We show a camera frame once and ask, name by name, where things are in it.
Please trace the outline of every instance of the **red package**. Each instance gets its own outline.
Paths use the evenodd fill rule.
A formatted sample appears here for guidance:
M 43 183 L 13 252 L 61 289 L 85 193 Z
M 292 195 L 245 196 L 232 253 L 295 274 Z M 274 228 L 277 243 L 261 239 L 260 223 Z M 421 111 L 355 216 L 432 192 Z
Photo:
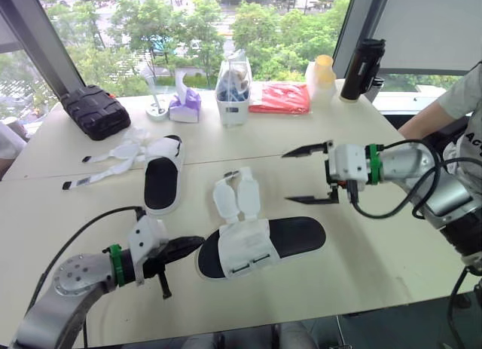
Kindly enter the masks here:
M 305 83 L 262 83 L 261 99 L 259 93 L 253 87 L 250 112 L 306 114 L 310 111 L 310 95 Z

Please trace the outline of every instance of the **metal robot arm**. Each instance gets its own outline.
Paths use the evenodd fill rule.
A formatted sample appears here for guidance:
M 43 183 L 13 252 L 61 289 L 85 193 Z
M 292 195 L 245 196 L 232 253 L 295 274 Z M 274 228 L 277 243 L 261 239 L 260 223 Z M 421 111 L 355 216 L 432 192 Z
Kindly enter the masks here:
M 343 144 L 333 141 L 305 145 L 285 155 L 303 157 L 321 151 L 325 161 L 329 198 L 313 196 L 287 197 L 302 204 L 337 204 L 339 187 L 348 191 L 349 199 L 358 203 L 358 191 L 366 185 L 393 182 L 409 192 L 419 178 L 435 165 L 430 151 L 422 144 L 408 143 L 384 150 L 383 145 Z M 410 199 L 417 205 L 432 184 L 431 175 Z M 462 260 L 473 274 L 482 276 L 482 201 L 472 194 L 455 176 L 441 170 L 440 179 L 430 198 L 420 207 L 423 216 L 462 255 Z
M 162 222 L 143 216 L 129 235 L 129 249 L 112 245 L 97 255 L 76 255 L 53 274 L 47 292 L 27 312 L 10 349 L 72 348 L 87 312 L 117 286 L 158 275 L 163 297 L 171 296 L 165 265 L 197 249 L 202 237 L 169 241 Z

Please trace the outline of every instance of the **black case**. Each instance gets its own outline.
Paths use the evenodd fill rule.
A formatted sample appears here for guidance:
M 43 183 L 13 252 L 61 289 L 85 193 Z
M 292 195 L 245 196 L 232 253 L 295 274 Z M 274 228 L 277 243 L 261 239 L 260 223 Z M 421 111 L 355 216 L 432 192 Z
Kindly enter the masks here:
M 87 85 L 60 98 L 70 118 L 92 140 L 103 140 L 130 126 L 126 109 L 96 85 Z

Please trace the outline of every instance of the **black thermos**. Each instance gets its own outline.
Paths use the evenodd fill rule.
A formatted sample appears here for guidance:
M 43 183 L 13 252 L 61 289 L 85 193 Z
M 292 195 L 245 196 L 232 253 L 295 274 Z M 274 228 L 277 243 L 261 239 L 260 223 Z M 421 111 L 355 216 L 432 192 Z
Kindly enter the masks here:
M 347 100 L 357 100 L 360 94 L 366 93 L 377 76 L 384 53 L 385 40 L 363 40 L 353 53 L 340 96 Z

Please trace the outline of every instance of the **white slipper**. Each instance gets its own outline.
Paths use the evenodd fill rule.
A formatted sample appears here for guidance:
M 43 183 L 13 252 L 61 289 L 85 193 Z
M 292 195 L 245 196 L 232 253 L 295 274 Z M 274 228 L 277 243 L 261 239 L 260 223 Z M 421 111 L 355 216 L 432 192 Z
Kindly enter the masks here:
M 165 215 L 178 206 L 184 155 L 184 144 L 174 135 L 146 148 L 144 202 L 149 216 Z

